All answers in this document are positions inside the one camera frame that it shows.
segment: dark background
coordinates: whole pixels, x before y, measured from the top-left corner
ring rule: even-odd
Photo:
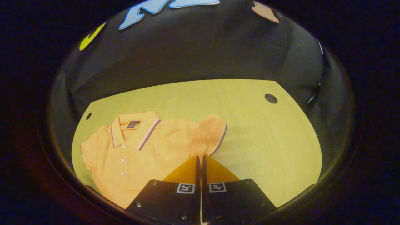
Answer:
[[[47,101],[55,72],[72,44],[92,28],[137,1],[81,1],[2,3],[2,117],[3,136],[10,142],[2,151],[2,209],[5,223],[85,224],[68,211],[72,194],[62,190],[46,170],[25,168],[43,163],[27,145],[36,135],[36,115]],[[397,86],[398,21],[395,1],[289,1],[267,2],[293,18],[342,61],[354,86],[358,106],[363,107],[364,128],[359,148],[346,172],[331,187],[338,201],[315,224],[398,224],[399,153]],[[19,132],[30,131],[30,135]],[[16,148],[25,148],[24,159]],[[44,190],[40,182],[54,182]],[[98,224],[107,220],[91,221]]]

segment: polo shirt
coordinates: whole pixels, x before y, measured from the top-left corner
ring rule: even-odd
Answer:
[[[126,209],[149,180],[164,179],[194,156],[212,155],[225,133],[226,124],[217,115],[198,123],[160,120],[151,111],[117,115],[80,147],[100,192]]]

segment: wooden table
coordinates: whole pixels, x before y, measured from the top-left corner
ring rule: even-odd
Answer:
[[[270,103],[265,94],[278,102]],[[321,149],[301,108],[275,81],[197,80],[142,88],[92,102],[82,116],[72,143],[75,173],[95,185],[80,154],[80,144],[118,114],[156,111],[160,119],[183,117],[202,122],[209,113],[228,126],[213,154],[240,179],[253,179],[279,207],[315,184],[321,172]]]

